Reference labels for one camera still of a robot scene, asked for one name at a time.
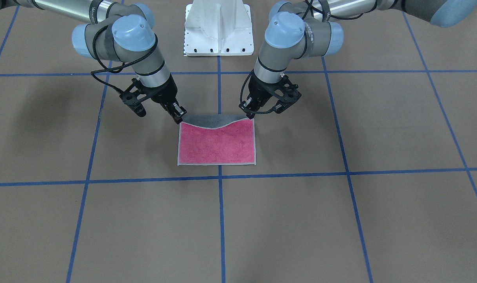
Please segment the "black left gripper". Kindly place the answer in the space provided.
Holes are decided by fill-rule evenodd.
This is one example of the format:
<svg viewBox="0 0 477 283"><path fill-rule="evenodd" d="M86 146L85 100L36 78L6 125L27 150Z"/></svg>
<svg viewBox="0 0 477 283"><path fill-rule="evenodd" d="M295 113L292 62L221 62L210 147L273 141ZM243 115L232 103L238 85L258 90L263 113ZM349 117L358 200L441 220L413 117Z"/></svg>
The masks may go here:
<svg viewBox="0 0 477 283"><path fill-rule="evenodd" d="M247 118L253 119L256 116L256 112L273 97L271 85L274 83L261 81L255 72L250 72L247 80L249 81L249 95L246 98L246 102L240 103L240 109L246 114Z"/></svg>

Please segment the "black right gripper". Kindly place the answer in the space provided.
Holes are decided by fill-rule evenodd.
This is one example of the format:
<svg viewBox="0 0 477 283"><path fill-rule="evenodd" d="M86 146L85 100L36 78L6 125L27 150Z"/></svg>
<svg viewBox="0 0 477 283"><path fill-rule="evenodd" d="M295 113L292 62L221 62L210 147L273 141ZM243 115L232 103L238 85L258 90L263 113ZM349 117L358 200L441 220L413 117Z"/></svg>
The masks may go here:
<svg viewBox="0 0 477 283"><path fill-rule="evenodd" d="M141 84L140 91L153 102L161 104L164 108L168 107L168 112L176 124L183 122L184 108L177 102L177 85L173 77L158 87L147 87Z"/></svg>

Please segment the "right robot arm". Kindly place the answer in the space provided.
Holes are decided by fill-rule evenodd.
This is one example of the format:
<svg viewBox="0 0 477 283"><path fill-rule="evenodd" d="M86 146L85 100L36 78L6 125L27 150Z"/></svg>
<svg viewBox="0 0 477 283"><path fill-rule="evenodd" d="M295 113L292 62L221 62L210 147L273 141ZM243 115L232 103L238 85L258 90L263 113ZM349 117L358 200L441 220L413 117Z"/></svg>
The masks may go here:
<svg viewBox="0 0 477 283"><path fill-rule="evenodd" d="M91 72L92 77L132 67L136 77L128 88L109 85L123 103L142 118L146 114L143 102L152 100L175 123L183 121L187 111L177 102L177 86L153 32L155 17L146 5L127 6L112 0L0 0L0 10L12 6L52 11L81 21L73 30L72 44L78 54L101 65Z"/></svg>

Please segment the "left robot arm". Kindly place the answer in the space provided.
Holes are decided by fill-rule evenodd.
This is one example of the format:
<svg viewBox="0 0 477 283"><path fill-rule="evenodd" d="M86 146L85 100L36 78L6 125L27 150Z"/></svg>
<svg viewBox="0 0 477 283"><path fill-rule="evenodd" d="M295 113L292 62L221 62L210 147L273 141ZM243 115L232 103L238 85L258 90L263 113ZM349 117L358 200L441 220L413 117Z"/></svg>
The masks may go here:
<svg viewBox="0 0 477 283"><path fill-rule="evenodd" d="M301 97L284 74L292 60L327 56L344 43L340 20L357 20L373 11L394 9L448 28L465 19L477 0L281 0L269 12L269 24L256 64L244 81L249 95L240 101L247 118L282 113Z"/></svg>

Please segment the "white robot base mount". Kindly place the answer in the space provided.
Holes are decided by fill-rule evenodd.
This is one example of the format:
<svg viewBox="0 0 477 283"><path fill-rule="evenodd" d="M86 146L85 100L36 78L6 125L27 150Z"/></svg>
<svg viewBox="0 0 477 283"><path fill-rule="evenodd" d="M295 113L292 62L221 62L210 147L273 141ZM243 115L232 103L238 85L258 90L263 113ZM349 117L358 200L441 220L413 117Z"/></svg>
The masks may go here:
<svg viewBox="0 0 477 283"><path fill-rule="evenodd" d="M251 9L242 0L194 0L185 12L185 56L253 54Z"/></svg>

